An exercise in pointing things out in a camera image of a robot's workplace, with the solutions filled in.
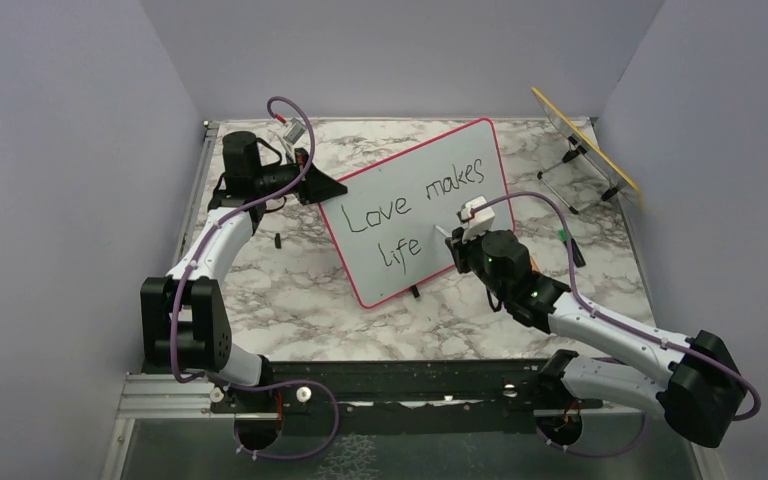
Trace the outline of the white black-tipped marker pen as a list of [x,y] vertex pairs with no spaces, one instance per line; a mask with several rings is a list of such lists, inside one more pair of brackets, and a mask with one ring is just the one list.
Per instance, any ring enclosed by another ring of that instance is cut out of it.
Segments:
[[434,225],[434,229],[435,229],[436,232],[438,232],[440,235],[442,235],[444,237],[450,237],[451,236],[451,233],[447,229],[443,228],[440,225],[435,224]]

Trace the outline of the pink-framed whiteboard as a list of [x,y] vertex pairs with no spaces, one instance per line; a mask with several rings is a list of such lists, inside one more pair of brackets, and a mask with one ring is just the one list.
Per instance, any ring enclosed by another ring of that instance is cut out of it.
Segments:
[[358,303],[374,308],[453,266],[440,225],[462,205],[508,193],[494,123],[481,118],[341,178],[348,193],[321,204]]

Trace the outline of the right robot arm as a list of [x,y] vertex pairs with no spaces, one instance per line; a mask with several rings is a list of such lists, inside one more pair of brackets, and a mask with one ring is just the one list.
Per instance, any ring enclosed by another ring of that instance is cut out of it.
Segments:
[[529,251],[510,230],[446,238],[456,270],[485,286],[493,308],[517,323],[573,339],[613,358],[606,363],[575,352],[557,353],[539,373],[547,405],[606,400],[661,417],[697,445],[721,445],[749,389],[726,343],[701,330],[694,336],[649,327],[582,296],[532,269]]

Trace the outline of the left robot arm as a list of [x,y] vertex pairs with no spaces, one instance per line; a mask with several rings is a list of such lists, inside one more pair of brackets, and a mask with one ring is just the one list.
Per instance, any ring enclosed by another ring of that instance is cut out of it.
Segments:
[[298,146],[306,133],[298,127],[280,136],[279,159],[269,164],[260,157],[266,140],[249,131],[226,135],[224,172],[203,230],[166,275],[147,278],[140,289],[147,363],[235,384],[239,401],[254,411],[270,405],[275,386],[267,359],[234,344],[221,285],[270,213],[268,201],[293,195],[310,205],[347,194],[345,185],[320,171],[310,152]]

